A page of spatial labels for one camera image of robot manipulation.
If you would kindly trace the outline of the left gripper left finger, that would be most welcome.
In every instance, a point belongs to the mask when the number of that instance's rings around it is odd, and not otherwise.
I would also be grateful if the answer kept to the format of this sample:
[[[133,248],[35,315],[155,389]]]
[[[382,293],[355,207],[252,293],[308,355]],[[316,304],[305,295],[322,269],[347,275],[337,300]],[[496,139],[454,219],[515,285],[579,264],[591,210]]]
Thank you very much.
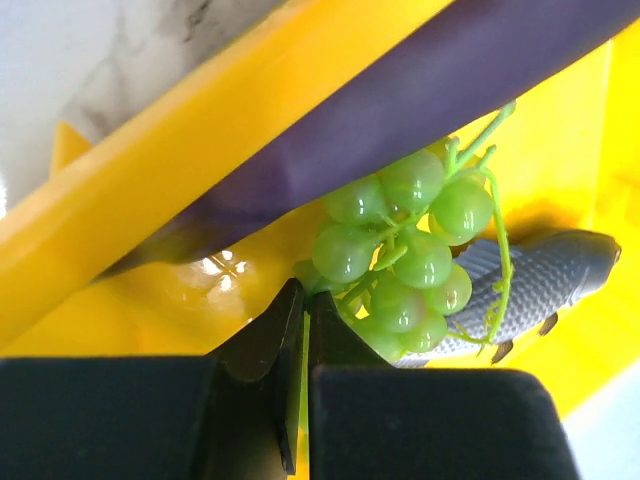
[[[204,355],[9,358],[5,479],[284,479],[296,469],[304,294]]]

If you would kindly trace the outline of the yellow plastic tray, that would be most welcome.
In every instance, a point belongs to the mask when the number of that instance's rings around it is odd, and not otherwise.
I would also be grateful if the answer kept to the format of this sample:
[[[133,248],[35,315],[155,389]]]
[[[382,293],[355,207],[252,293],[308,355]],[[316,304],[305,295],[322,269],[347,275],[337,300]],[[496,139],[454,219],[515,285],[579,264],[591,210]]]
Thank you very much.
[[[106,270],[455,1],[289,1],[96,145],[60,124],[54,172],[1,222],[3,357],[196,354],[270,302],[320,220],[316,199],[200,260]],[[562,414],[639,358],[639,16],[516,97],[493,169],[513,233],[615,232],[599,298],[526,336],[510,365]]]

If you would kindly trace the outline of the green grapes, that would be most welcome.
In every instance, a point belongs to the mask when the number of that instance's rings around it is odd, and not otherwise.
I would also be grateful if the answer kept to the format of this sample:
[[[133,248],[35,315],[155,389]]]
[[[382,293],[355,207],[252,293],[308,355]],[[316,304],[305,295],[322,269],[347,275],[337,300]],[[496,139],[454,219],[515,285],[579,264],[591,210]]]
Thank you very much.
[[[515,108],[467,145],[445,137],[326,196],[327,222],[295,276],[384,360],[496,345],[515,263],[489,138]]]

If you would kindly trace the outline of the purple eggplant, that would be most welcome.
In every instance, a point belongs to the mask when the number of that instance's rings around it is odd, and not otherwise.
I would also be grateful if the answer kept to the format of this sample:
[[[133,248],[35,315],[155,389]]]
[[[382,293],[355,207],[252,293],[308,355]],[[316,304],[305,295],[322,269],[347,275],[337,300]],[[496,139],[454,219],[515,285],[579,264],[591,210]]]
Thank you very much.
[[[106,270],[190,263],[514,100],[639,16],[635,1],[455,1]]]

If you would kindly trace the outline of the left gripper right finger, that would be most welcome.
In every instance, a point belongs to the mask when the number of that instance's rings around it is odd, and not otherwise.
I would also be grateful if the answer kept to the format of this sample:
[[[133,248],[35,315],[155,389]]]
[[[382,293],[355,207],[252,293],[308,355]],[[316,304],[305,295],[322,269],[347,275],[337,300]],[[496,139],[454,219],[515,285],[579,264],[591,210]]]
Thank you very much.
[[[339,316],[310,305],[310,475],[314,479],[575,479],[555,405],[510,369],[401,369]]]

